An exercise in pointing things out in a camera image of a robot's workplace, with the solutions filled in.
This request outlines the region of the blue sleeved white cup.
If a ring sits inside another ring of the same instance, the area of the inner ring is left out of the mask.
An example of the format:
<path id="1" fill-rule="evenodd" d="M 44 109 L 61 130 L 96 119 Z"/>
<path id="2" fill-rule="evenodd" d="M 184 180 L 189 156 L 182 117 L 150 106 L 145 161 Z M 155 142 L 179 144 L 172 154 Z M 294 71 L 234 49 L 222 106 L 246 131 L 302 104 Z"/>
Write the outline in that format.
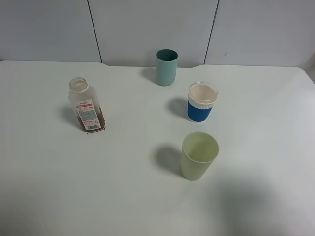
<path id="1" fill-rule="evenodd" d="M 196 82 L 188 89 L 188 118 L 197 123 L 204 122 L 217 100 L 217 89 L 206 82 Z"/>

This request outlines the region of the light green plastic cup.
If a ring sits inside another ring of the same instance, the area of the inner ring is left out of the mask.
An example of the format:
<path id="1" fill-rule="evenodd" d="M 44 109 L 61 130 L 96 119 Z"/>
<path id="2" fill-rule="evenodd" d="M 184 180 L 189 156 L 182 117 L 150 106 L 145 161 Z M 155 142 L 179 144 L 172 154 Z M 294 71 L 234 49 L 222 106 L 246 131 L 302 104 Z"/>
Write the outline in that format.
<path id="1" fill-rule="evenodd" d="M 199 180 L 219 153 L 217 141 L 205 132 L 188 134 L 182 142 L 181 173 L 190 181 Z"/>

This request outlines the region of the teal plastic cup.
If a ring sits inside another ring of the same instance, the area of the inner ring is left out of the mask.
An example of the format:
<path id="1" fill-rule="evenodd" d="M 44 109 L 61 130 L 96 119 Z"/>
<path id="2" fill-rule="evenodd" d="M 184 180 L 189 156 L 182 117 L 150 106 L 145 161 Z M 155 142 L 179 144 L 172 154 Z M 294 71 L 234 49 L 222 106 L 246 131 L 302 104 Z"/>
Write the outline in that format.
<path id="1" fill-rule="evenodd" d="M 178 54 L 171 49 L 156 53 L 156 82 L 161 86 L 171 85 L 176 78 Z"/>

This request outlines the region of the clear plastic drink bottle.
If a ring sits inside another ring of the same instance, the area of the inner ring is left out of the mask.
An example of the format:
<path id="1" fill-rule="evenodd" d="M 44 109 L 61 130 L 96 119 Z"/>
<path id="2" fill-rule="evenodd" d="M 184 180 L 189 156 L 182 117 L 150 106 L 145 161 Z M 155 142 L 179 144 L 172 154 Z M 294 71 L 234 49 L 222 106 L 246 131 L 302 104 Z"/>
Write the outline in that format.
<path id="1" fill-rule="evenodd" d="M 84 78 L 70 80 L 68 99 L 83 131 L 90 133 L 105 129 L 105 119 L 96 90 Z"/>

